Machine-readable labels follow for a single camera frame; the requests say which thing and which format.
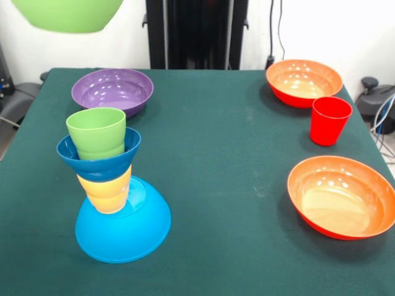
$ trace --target green felt surface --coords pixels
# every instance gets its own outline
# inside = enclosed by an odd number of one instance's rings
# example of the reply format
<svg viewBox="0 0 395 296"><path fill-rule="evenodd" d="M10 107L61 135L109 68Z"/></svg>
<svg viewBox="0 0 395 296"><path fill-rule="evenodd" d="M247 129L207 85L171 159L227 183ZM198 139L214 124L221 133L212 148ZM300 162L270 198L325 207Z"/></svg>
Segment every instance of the green felt surface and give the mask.
<svg viewBox="0 0 395 296"><path fill-rule="evenodd" d="M320 154L363 161L394 184L358 111L337 145L317 146L310 110L275 99L262 71L144 71L155 90L127 122L142 135L133 174L165 197L172 228L134 263L87 257L74 237L85 195L56 144L79 110L71 87L92 70L50 72L0 164L0 295L394 295L393 229L324 237L286 191L292 167Z"/></svg>

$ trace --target purple bowl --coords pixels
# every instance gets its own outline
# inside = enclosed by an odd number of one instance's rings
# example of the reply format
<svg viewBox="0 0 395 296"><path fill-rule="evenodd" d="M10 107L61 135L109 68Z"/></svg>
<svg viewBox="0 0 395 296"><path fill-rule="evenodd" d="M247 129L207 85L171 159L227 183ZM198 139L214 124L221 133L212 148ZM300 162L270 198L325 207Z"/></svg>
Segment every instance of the purple bowl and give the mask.
<svg viewBox="0 0 395 296"><path fill-rule="evenodd" d="M118 108L130 118L141 111L153 91L152 80L139 71L103 69L80 78L72 88L72 97L83 108Z"/></svg>

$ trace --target blue bowl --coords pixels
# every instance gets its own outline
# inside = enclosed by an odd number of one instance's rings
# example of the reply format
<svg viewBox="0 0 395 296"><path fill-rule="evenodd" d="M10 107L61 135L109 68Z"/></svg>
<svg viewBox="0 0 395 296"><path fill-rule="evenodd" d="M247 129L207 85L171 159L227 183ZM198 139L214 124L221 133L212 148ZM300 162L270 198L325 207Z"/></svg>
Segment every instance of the blue bowl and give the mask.
<svg viewBox="0 0 395 296"><path fill-rule="evenodd" d="M88 181L104 182L120 177L126 172L136 155L141 142L139 132L126 128L125 152L99 160L80 160L72 138L66 136L56 146L57 153L82 178Z"/></svg>
<svg viewBox="0 0 395 296"><path fill-rule="evenodd" d="M88 256L105 263L126 263L155 251L172 223L167 202L142 179L131 177L128 200L114 214L96 211L86 198L75 223L78 245Z"/></svg>

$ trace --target dark blue bowl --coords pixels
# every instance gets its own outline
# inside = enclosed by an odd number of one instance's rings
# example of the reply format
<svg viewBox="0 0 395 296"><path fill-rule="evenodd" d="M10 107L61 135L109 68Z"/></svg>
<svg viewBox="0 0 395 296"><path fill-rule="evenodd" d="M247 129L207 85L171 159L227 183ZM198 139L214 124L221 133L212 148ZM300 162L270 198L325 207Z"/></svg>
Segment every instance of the dark blue bowl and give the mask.
<svg viewBox="0 0 395 296"><path fill-rule="evenodd" d="M70 165L82 178L88 181L104 182L120 177L129 168L141 142L139 132L126 128L125 152L123 154L99 160L80 160L72 138L64 137L56 146L63 161Z"/></svg>

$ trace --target white wall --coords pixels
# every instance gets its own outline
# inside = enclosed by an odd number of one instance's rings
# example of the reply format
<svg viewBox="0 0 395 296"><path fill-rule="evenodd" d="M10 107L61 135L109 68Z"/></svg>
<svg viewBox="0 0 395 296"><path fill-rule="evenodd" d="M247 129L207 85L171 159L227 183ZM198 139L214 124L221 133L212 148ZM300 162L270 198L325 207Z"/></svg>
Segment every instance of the white wall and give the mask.
<svg viewBox="0 0 395 296"><path fill-rule="evenodd" d="M275 57L280 0L275 0ZM270 0L249 0L250 30L244 31L243 69L262 69L269 53ZM360 79L375 76L395 83L395 2L389 0L283 0L281 40L285 59L327 64L342 76L350 95L362 89Z"/></svg>
<svg viewBox="0 0 395 296"><path fill-rule="evenodd" d="M53 67L149 68L144 0L124 0L100 32L65 34L31 26L10 0L0 0L0 43L15 83L39 82Z"/></svg>
<svg viewBox="0 0 395 296"><path fill-rule="evenodd" d="M275 0L275 57L279 0ZM269 52L270 0L249 0L242 69L263 69ZM39 81L52 67L149 68L145 0L124 0L98 33L63 34L32 27L10 0L0 0L0 43L16 83ZM312 59L336 69L352 97L360 79L395 82L395 2L374 0L283 0L281 39L286 59Z"/></svg>

